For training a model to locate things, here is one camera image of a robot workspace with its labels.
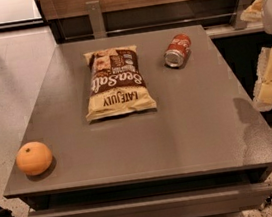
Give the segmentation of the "red coke can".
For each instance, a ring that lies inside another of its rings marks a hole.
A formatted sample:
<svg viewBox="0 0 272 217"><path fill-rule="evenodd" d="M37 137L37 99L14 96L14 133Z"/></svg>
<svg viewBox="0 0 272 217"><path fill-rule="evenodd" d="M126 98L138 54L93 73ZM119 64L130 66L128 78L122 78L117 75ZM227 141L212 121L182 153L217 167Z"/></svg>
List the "red coke can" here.
<svg viewBox="0 0 272 217"><path fill-rule="evenodd" d="M172 68L182 67L190 53L191 44L187 35L183 33L175 35L165 51L165 64Z"/></svg>

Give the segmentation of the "grey drawer cabinet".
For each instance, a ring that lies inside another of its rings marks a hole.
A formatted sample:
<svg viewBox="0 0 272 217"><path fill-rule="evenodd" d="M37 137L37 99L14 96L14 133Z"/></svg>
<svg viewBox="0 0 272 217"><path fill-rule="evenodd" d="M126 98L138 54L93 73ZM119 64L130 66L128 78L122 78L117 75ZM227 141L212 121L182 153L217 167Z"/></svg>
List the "grey drawer cabinet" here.
<svg viewBox="0 0 272 217"><path fill-rule="evenodd" d="M269 125L205 30L195 25L187 34L192 52L176 70L163 60L173 37L169 30L58 46L24 136L50 147L53 164L40 176L13 170L5 195L36 212L269 184ZM125 45L136 46L157 108L88 122L91 79L84 54Z"/></svg>

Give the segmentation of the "Late July chips bag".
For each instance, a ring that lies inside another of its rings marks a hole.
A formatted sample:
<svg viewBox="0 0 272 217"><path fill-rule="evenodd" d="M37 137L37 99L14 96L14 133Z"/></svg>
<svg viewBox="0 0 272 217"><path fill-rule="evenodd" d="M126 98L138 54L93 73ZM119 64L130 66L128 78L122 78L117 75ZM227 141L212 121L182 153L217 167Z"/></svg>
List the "Late July chips bag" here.
<svg viewBox="0 0 272 217"><path fill-rule="evenodd" d="M91 72L88 121L157 108L138 68L135 45L84 54Z"/></svg>

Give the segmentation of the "orange fruit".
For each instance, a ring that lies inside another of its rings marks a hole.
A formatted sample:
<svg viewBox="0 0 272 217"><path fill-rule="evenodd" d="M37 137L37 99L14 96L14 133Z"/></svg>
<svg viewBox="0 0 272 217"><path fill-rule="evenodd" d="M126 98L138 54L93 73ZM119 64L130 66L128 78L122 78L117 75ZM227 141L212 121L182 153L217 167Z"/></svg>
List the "orange fruit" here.
<svg viewBox="0 0 272 217"><path fill-rule="evenodd" d="M24 144L16 155L17 167L29 176L40 175L45 172L52 160L53 154L50 148L41 142Z"/></svg>

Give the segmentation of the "grey drawer front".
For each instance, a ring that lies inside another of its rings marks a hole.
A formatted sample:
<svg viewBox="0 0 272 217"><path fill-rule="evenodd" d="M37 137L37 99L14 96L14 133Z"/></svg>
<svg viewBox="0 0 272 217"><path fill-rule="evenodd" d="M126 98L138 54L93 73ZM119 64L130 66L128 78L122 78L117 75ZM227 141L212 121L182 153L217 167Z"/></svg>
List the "grey drawer front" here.
<svg viewBox="0 0 272 217"><path fill-rule="evenodd" d="M255 209L268 197L267 183L242 184L31 212L28 217L206 217Z"/></svg>

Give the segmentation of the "right metal bracket post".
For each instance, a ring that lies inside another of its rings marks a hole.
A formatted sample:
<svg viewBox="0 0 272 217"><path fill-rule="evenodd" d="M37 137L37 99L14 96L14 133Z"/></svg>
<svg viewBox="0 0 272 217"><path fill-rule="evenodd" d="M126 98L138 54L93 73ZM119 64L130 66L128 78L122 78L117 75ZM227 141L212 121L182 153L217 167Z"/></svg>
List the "right metal bracket post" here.
<svg viewBox="0 0 272 217"><path fill-rule="evenodd" d="M243 14L245 8L250 6L252 0L237 0L236 7L234 9L234 13L231 16L230 25L235 30L243 30L247 27L247 22L243 21L240 17Z"/></svg>

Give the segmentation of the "metal bracket post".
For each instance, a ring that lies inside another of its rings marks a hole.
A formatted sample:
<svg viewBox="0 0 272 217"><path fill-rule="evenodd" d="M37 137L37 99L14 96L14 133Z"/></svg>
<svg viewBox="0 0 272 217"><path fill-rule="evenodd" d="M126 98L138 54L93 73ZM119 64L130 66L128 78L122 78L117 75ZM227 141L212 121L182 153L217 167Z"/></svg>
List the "metal bracket post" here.
<svg viewBox="0 0 272 217"><path fill-rule="evenodd" d="M106 38L105 22L103 21L103 14L99 1L92 1L86 3L87 12L89 15L89 22L91 22L91 29L95 39Z"/></svg>
<svg viewBox="0 0 272 217"><path fill-rule="evenodd" d="M247 27L247 22L243 21L240 17L243 14L245 8L250 6L252 0L237 0L236 7L234 9L234 13L231 16L230 25L235 30L243 30Z"/></svg>

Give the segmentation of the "left metal bracket post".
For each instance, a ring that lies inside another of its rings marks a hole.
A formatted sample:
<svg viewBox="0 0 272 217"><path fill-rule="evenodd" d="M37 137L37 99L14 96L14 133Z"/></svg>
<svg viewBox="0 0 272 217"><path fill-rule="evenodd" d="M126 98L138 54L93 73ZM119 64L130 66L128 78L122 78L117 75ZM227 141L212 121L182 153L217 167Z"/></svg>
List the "left metal bracket post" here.
<svg viewBox="0 0 272 217"><path fill-rule="evenodd" d="M103 21L103 14L99 1L92 1L86 3L87 12L89 15L89 22L91 22L91 29L95 39L106 38L105 22Z"/></svg>

